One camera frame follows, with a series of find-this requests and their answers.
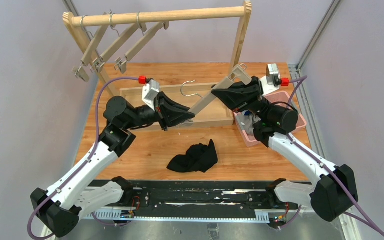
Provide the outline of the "grey underwear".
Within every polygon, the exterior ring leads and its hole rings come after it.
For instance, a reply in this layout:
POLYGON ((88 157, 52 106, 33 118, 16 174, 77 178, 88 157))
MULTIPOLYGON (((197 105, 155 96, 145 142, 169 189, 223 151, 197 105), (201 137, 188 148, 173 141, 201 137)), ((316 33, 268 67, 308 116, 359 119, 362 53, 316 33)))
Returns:
POLYGON ((254 124, 261 120, 260 117, 250 113, 248 115, 238 115, 239 122, 241 123, 243 129, 247 135, 254 135, 254 124))

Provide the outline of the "wooden hanger of black underwear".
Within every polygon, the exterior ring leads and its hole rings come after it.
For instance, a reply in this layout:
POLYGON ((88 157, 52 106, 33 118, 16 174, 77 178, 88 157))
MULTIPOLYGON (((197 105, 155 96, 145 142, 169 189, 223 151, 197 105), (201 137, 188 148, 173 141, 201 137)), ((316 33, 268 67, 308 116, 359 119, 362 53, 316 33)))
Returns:
POLYGON ((184 82, 180 87, 180 93, 184 97, 199 96, 201 98, 188 110, 188 112, 197 116, 211 102, 217 99, 217 97, 212 93, 213 90, 227 90, 235 83, 235 79, 239 79, 243 84, 249 85, 252 81, 252 78, 246 73, 247 68, 247 65, 244 63, 237 64, 231 69, 230 73, 223 80, 218 82, 205 96, 201 96, 198 93, 188 95, 184 94, 183 87, 188 83, 194 83, 195 80, 184 82))

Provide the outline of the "black underwear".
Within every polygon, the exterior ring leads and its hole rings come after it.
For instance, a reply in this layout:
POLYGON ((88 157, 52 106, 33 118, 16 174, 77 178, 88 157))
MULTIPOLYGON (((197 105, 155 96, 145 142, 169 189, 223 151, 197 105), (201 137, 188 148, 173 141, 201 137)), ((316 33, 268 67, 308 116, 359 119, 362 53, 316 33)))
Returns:
POLYGON ((176 155, 166 168, 176 173, 206 173, 218 161, 215 143, 210 139, 208 144, 194 144, 185 154, 176 155))

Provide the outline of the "wooden hanger of blue underwear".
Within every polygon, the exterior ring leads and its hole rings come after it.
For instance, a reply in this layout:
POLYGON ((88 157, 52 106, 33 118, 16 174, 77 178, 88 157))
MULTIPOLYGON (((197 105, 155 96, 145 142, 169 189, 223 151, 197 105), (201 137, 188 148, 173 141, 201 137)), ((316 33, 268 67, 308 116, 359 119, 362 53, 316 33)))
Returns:
POLYGON ((155 37, 159 30, 167 30, 169 28, 169 24, 169 21, 158 22, 151 29, 146 31, 142 38, 140 38, 138 42, 124 54, 124 57, 116 59, 114 69, 124 74, 127 71, 127 63, 130 62, 151 41, 151 39, 155 37))

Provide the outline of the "wooden hanger of grey underwear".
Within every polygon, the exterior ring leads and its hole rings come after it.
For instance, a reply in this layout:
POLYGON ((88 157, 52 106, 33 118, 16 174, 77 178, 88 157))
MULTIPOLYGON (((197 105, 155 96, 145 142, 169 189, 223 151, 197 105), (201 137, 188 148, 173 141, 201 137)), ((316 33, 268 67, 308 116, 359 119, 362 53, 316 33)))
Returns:
POLYGON ((115 29, 115 25, 112 24, 113 12, 110 11, 109 14, 109 25, 112 30, 116 31, 118 38, 110 45, 110 47, 102 53, 97 60, 94 60, 93 64, 90 67, 91 72, 101 72, 103 65, 118 51, 118 49, 127 42, 127 40, 138 30, 141 29, 142 34, 147 30, 145 27, 143 30, 142 24, 139 22, 139 16, 141 12, 136 14, 136 23, 128 27, 123 33, 119 33, 115 29))

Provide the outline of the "blue white underwear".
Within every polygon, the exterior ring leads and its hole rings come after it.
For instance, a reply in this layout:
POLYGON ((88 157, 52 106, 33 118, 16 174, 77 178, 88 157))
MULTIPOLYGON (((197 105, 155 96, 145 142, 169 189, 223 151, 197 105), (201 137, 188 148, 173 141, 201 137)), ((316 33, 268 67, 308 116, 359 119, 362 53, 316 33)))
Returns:
POLYGON ((243 111, 242 114, 243 114, 244 116, 252 116, 252 115, 253 115, 253 114, 252 114, 250 111, 248 111, 248 110, 243 111))

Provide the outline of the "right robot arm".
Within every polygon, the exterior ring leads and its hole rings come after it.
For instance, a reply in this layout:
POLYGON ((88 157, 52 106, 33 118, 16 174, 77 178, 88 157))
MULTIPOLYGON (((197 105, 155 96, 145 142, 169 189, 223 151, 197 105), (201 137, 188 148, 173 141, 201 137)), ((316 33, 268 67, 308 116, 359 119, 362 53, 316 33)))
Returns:
POLYGON ((248 111, 258 117, 253 123, 254 138, 288 159, 310 181, 311 184, 275 181, 268 188, 274 202, 310 207, 327 222, 358 204, 354 171, 346 164, 338 166, 324 159, 297 140, 292 132, 299 120, 298 110, 288 102, 267 100, 256 77, 250 84, 213 87, 211 94, 235 113, 248 111))

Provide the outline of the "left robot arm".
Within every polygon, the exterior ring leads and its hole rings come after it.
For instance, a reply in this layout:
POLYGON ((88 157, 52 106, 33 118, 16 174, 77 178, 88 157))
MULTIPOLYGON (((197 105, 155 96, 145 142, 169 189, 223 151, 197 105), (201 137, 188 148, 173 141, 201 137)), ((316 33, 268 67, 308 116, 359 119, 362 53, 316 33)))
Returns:
POLYGON ((32 239, 38 239, 31 229, 35 217, 52 236, 61 238, 68 235, 84 216, 108 204, 130 201, 133 188, 121 176, 91 192, 84 190, 132 145, 136 139, 132 130, 159 123, 166 131, 196 116, 189 107, 171 100, 164 92, 157 93, 152 103, 152 107, 146 104, 134 107, 120 95, 107 102, 103 113, 106 127, 98 133, 89 152, 53 185, 47 189, 37 188, 31 193, 34 211, 28 220, 27 232, 32 239))

